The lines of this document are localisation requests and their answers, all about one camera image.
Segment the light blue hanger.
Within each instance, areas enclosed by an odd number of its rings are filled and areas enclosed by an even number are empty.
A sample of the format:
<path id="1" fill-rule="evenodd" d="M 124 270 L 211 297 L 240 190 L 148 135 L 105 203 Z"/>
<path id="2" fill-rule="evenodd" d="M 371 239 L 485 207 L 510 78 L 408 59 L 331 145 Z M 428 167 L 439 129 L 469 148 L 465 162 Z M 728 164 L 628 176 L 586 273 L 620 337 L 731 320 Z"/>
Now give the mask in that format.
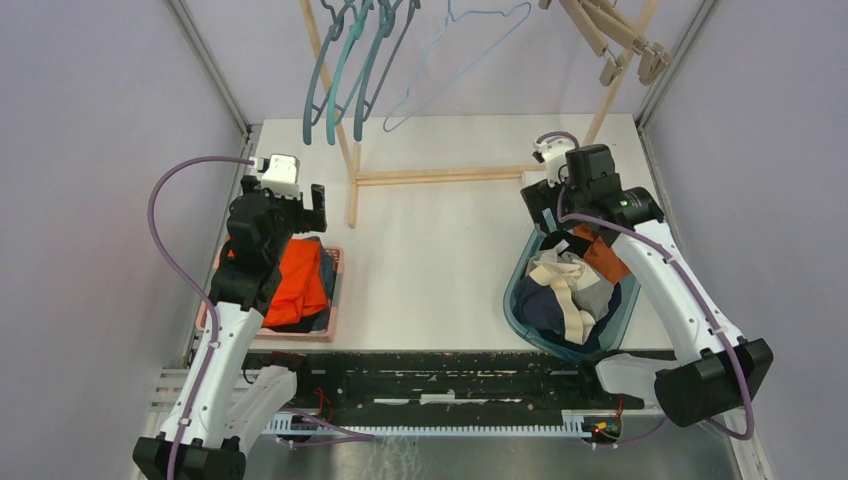
<path id="1" fill-rule="evenodd" d="M 382 121 L 382 131 L 392 133 L 426 113 L 513 36 L 532 11 L 529 1 L 447 1 L 440 28 Z"/>

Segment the brown orange underwear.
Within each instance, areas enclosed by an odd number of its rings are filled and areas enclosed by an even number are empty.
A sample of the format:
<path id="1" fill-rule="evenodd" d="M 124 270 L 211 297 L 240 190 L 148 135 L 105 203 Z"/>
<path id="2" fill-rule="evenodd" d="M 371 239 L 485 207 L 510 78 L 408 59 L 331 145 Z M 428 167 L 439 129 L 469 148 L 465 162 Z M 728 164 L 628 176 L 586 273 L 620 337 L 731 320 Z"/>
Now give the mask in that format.
<path id="1" fill-rule="evenodd" d="M 572 230 L 572 234 L 579 240 L 577 254 L 603 278 L 612 284 L 618 284 L 623 278 L 631 275 L 627 265 L 587 226 L 578 225 Z"/>

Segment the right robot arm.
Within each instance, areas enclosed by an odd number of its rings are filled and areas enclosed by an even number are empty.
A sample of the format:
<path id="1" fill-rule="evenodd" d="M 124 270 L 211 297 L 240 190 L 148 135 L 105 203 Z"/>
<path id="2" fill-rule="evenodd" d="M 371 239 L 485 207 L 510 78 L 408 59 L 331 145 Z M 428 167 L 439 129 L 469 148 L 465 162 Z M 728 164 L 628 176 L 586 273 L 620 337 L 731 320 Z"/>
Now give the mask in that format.
<path id="1" fill-rule="evenodd" d="M 695 278 L 652 195 L 625 190 L 608 146 L 536 144 L 534 158 L 547 180 L 521 194 L 538 230 L 550 231 L 551 211 L 559 230 L 587 225 L 608 245 L 647 294 L 671 340 L 675 358 L 661 361 L 628 353 L 594 357 L 577 382 L 580 400 L 602 408 L 617 394 L 659 405 L 679 427 L 741 407 L 746 429 L 727 435 L 752 438 L 752 400 L 773 360 L 763 339 L 748 340 L 711 300 Z"/>

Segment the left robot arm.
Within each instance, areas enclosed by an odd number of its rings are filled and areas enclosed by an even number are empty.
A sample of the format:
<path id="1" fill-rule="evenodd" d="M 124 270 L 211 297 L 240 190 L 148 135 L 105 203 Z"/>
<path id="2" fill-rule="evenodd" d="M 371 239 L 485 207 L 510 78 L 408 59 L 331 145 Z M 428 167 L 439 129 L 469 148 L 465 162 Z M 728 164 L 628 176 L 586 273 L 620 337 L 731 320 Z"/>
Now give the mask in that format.
<path id="1" fill-rule="evenodd" d="M 148 479 L 241 479 L 247 457 L 276 412 L 307 404 L 313 378 L 270 365 L 233 397 L 249 347 L 282 281 L 280 263 L 295 234 L 327 228 L 325 188 L 310 188 L 305 208 L 296 187 L 275 191 L 252 175 L 229 206 L 227 239 L 205 298 L 199 350 L 175 405 L 154 437 L 141 437 L 132 458 Z"/>

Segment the grey underwear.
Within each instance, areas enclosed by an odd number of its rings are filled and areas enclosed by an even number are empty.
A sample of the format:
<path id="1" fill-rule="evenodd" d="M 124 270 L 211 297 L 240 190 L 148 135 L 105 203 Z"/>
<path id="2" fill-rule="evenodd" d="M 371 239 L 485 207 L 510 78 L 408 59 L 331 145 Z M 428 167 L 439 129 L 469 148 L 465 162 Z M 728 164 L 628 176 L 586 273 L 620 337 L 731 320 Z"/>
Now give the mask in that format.
<path id="1" fill-rule="evenodd" d="M 575 306 L 595 320 L 609 313 L 614 285 L 573 252 L 539 251 L 529 260 L 525 274 L 537 282 L 545 278 L 564 282 Z"/>

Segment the navy cream-band underwear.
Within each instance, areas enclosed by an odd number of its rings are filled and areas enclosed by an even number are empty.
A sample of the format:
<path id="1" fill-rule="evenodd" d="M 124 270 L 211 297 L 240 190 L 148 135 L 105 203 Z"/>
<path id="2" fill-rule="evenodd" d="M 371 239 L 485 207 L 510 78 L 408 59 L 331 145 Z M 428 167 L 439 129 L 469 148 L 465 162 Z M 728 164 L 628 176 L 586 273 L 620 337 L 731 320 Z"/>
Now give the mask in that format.
<path id="1" fill-rule="evenodd" d="M 522 278 L 515 290 L 515 317 L 537 331 L 550 331 L 566 342 L 583 345 L 596 319 L 576 302 L 582 274 L 575 264 L 542 263 Z"/>

